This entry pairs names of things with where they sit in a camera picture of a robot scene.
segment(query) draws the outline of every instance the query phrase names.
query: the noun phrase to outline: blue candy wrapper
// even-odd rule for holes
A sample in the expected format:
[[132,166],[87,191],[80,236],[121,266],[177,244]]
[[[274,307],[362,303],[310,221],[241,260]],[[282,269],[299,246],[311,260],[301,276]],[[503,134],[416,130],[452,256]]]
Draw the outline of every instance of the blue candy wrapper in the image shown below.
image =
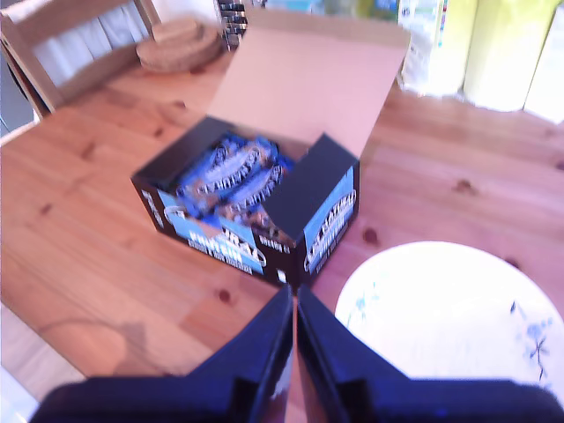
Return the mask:
[[219,207],[218,214],[237,223],[249,224],[260,204],[271,196],[292,168],[292,161],[280,157],[273,167],[261,170],[230,196],[229,202]]
[[218,149],[226,149],[223,142],[210,152],[211,157],[206,156],[182,177],[176,191],[186,210],[197,218],[207,215],[221,200],[231,196],[278,158],[277,146],[263,137],[248,141],[229,155],[223,156],[223,152],[218,154]]

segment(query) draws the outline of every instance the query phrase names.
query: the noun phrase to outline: wooden chair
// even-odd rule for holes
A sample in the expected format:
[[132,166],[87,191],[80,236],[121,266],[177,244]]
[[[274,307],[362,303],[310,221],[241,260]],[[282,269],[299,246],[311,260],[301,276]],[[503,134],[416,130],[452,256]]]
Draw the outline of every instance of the wooden chair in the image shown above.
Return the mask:
[[[99,17],[130,0],[52,0],[15,24],[0,14],[2,53],[33,109],[44,117],[137,60],[136,45],[114,49],[56,86],[33,53],[51,37]],[[160,22],[152,0],[134,0],[147,31]]]

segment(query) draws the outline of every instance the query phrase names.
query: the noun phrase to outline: white curtain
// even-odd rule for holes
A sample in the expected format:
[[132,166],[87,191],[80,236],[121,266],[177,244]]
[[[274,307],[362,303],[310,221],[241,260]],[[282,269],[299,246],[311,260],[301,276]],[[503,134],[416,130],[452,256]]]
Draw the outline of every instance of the white curtain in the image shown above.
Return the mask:
[[[24,0],[2,12],[18,23],[49,1]],[[33,52],[53,83],[60,86],[113,49],[139,42],[148,35],[137,7],[130,2],[50,38]]]

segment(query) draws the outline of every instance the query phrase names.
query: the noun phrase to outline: black box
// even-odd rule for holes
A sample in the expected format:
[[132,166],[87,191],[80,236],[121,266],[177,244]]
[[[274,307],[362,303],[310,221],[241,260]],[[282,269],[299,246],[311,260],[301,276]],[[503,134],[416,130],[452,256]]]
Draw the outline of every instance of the black box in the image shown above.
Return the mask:
[[[359,157],[409,36],[388,23],[279,11],[251,9],[249,23],[208,117],[132,181],[163,234],[297,288],[319,274],[358,214]],[[229,131],[266,136],[297,161],[263,203],[286,245],[227,219],[217,228],[166,213],[177,205],[178,176]]]

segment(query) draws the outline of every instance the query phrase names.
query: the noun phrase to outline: woven placemat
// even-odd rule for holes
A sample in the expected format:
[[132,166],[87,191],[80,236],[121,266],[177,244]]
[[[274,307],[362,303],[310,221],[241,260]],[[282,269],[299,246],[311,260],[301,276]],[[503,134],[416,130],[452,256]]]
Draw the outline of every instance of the woven placemat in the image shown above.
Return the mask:
[[193,18],[176,19],[152,28],[152,37],[157,43],[193,40],[201,35],[202,26]]
[[222,50],[216,28],[198,25],[196,34],[192,29],[189,32],[186,35],[176,32],[176,36],[166,36],[167,40],[161,43],[145,41],[137,45],[137,55],[143,67],[154,72],[190,71],[208,63]]

